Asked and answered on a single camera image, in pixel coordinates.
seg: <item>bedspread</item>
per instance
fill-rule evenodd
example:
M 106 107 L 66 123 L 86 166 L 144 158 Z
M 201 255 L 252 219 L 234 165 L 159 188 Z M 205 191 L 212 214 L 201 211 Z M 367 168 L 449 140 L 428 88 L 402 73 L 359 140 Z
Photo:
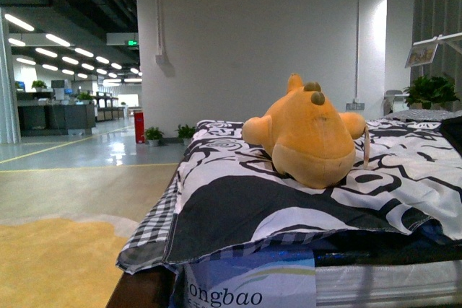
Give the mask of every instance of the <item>bedspread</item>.
M 118 266 L 134 273 L 243 256 L 348 230 L 411 234 L 429 220 L 448 239 L 462 239 L 462 158 L 438 131 L 440 122 L 367 123 L 367 169 L 360 138 L 350 173 L 317 190 L 276 172 L 260 146 L 242 140 L 242 123 L 199 122 L 172 184 Z

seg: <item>green plant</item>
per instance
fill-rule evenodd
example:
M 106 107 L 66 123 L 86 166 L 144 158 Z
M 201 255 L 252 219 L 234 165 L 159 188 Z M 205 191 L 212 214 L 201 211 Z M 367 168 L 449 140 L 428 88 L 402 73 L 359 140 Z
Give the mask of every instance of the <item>green plant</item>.
M 162 140 L 164 133 L 158 127 L 150 127 L 144 131 L 144 138 L 146 140 Z
M 92 95 L 89 92 L 82 92 L 77 95 L 77 99 L 82 101 L 82 100 L 93 100 Z
M 39 79 L 32 81 L 32 88 L 47 88 L 46 83 Z
M 179 138 L 191 138 L 191 137 L 193 137 L 194 133 L 196 132 L 196 127 L 195 126 L 189 126 L 188 124 L 185 124 L 184 126 L 179 124 L 178 129 L 176 129 L 175 131 L 178 132 L 178 137 Z
M 454 92 L 454 82 L 441 76 L 420 76 L 404 92 L 409 93 L 406 98 L 408 106 L 421 103 L 426 110 L 432 104 L 443 106 L 446 102 L 460 100 Z

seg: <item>wooden bed frame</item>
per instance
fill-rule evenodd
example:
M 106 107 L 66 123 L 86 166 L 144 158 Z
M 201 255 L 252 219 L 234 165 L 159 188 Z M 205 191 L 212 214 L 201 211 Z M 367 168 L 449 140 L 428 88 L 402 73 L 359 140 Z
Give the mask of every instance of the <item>wooden bed frame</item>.
M 124 273 L 106 308 L 166 308 L 174 282 L 175 274 L 162 266 Z

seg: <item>white mattress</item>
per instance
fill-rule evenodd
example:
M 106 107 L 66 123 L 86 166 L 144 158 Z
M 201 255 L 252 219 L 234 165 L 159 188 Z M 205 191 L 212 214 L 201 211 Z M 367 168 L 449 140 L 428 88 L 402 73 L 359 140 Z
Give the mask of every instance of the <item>white mattress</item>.
M 462 303 L 462 261 L 316 268 L 318 307 L 428 307 Z

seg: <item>electrical outlet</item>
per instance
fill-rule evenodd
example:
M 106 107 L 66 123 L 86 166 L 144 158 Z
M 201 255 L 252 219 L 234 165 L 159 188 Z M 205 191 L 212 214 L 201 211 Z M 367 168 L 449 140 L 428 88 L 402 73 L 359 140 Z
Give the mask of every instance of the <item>electrical outlet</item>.
M 363 102 L 349 102 L 346 104 L 347 111 L 357 111 L 357 110 L 364 110 L 365 105 Z

